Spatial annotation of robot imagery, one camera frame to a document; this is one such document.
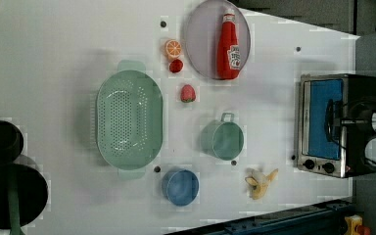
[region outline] pot handle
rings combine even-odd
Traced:
[[[223,113],[222,116],[221,116],[221,121],[225,121],[225,117],[227,117],[227,116],[231,116],[229,122],[233,122],[233,120],[234,120],[234,114],[233,113]]]

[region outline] bottle cap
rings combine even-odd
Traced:
[[[227,14],[234,15],[234,10],[231,9],[231,8],[226,8],[226,9],[225,9],[225,13],[224,13],[224,15],[227,15]]]

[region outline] green basket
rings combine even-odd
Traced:
[[[163,96],[140,62],[122,61],[97,97],[97,145],[118,169],[150,163],[163,143]]]

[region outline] plate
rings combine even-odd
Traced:
[[[216,49],[221,34],[225,8],[235,13],[237,38],[240,47],[240,69],[246,64],[251,47],[250,30],[246,19],[234,4],[225,0],[208,0],[191,14],[185,28],[185,51],[193,68],[204,77],[219,79],[216,72]]]
[[[106,80],[97,98],[97,145],[119,169],[150,163],[163,143],[163,96],[157,83],[138,70]]]
[[[0,166],[0,229],[11,228],[8,204],[8,174],[10,168],[17,175],[21,226],[25,226],[38,218],[48,201],[47,182],[36,169],[21,164]]]

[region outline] ketchup bottle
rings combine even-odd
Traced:
[[[223,80],[234,79],[240,72],[240,50],[234,19],[234,10],[227,9],[216,53],[216,71]]]

